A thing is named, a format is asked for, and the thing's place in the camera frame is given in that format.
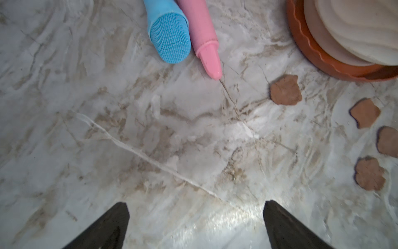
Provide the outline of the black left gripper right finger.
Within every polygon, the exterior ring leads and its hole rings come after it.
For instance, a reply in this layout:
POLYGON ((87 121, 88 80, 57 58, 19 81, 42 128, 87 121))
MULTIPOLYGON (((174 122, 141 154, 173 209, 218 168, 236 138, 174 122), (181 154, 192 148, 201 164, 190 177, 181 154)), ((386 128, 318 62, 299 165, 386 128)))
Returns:
POLYGON ((273 249, 333 249, 274 200, 265 202, 263 219, 273 249))

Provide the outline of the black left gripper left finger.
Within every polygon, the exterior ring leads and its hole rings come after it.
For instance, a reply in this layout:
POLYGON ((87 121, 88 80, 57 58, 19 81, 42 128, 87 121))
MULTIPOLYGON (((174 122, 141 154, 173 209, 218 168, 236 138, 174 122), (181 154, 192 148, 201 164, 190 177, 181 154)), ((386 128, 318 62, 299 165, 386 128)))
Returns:
POLYGON ((120 249, 123 247, 129 219, 127 204, 118 202, 64 249, 120 249))

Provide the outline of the cream ribbed ceramic pot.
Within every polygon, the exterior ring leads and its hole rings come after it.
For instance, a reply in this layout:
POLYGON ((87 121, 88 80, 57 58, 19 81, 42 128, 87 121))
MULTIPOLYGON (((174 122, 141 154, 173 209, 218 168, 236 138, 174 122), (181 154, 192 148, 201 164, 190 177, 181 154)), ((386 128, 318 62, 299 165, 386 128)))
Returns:
POLYGON ((317 44, 337 61, 398 64, 397 1, 304 1, 304 16, 317 44))

